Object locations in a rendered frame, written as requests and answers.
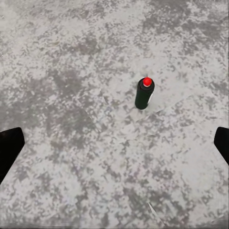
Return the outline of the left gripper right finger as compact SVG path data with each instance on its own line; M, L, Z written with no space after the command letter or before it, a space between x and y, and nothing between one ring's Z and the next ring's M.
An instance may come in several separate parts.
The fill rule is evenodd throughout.
M218 151L222 154L224 159L229 165L229 129L224 127L218 127L215 138L214 145Z

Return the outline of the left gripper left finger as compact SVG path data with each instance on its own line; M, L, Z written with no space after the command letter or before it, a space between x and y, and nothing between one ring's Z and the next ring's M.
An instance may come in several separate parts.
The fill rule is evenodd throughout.
M0 184L24 146L25 139L20 127L0 133Z

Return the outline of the insectifuge atomizer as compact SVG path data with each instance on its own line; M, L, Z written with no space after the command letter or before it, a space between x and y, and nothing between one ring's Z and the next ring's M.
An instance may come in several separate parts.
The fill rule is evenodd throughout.
M140 79L137 85L137 94L135 99L135 106L139 109L148 107L149 101L155 88L154 81L148 78L148 73L144 73L144 78Z

